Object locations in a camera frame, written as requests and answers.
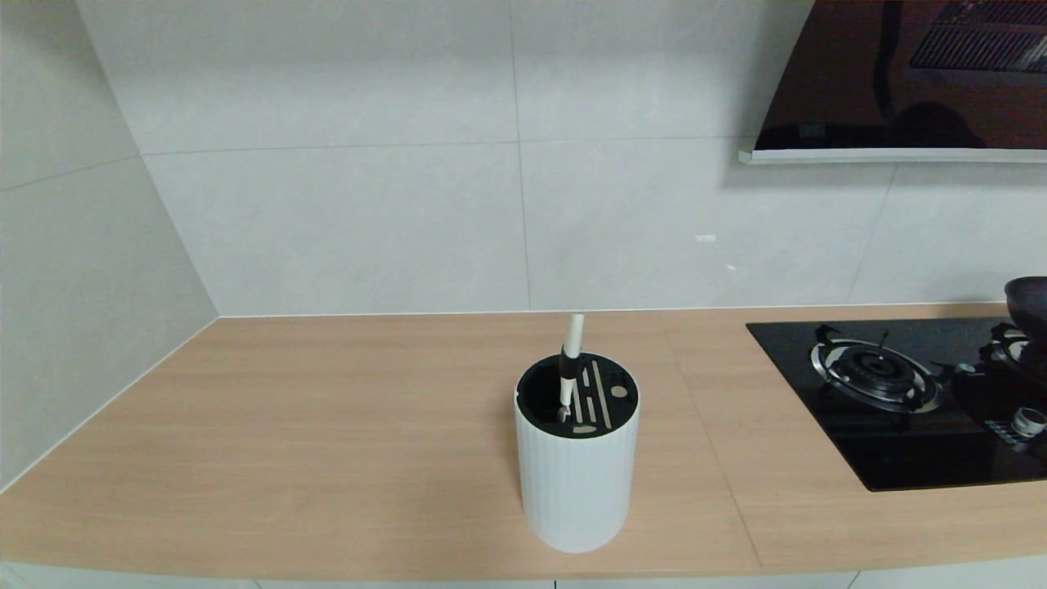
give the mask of gas burner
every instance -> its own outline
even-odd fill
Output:
[[[849,398],[894,413],[927,413],[941,404],[941,386],[909,357],[861,340],[832,340],[827,325],[810,350],[815,370]]]
[[[1033,346],[1013,325],[1001,323],[993,329],[988,352],[988,360],[1002,362],[1034,383],[1047,386],[1047,353]]]

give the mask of tiled wall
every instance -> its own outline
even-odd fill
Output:
[[[76,5],[0,9],[3,488],[216,312]]]
[[[1040,165],[742,166],[810,4],[80,0],[221,315],[996,300]]]

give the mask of knife block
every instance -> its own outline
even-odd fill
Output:
[[[516,385],[524,512],[545,544],[588,552],[610,542],[629,513],[640,392],[621,365],[583,353],[572,414],[560,424],[558,366],[558,356],[538,361]]]

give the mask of white knife block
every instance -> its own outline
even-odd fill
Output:
[[[557,550],[572,553],[596,550],[610,542],[625,524],[640,424],[639,389],[631,376],[608,359],[583,356],[610,363],[627,376],[636,409],[610,431],[593,437],[564,437],[547,431],[555,428],[536,425],[532,412],[528,412],[530,417],[525,415],[519,403],[521,389],[527,386],[525,381],[536,367],[556,357],[536,363],[525,372],[513,399],[524,512],[538,538]],[[550,379],[548,394],[555,404],[555,414],[559,401],[553,384],[558,386],[558,373],[554,377]],[[547,422],[550,421],[555,418],[548,417]]]

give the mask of black knife block top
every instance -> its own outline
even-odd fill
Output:
[[[600,369],[600,380],[607,403],[607,414],[610,417],[610,429],[607,429],[603,420],[593,362],[596,362]],[[560,424],[556,418],[557,410],[560,409],[559,367],[560,357],[558,355],[540,360],[531,365],[531,368],[520,377],[519,383],[516,385],[516,391],[519,393],[516,397],[516,405],[524,417],[535,428],[563,438],[595,438],[618,430],[632,418],[640,405],[640,392],[629,371],[610,359],[582,353],[578,357],[577,376],[582,424],[577,422],[575,415],[574,398],[572,398],[571,416],[567,417],[567,423]],[[588,372],[587,387],[582,380],[582,370]],[[615,397],[611,393],[611,389],[615,387],[624,388],[625,397]],[[586,399],[593,401],[596,413],[595,423],[591,418]],[[575,430],[579,426],[591,426],[592,431],[576,432]]]

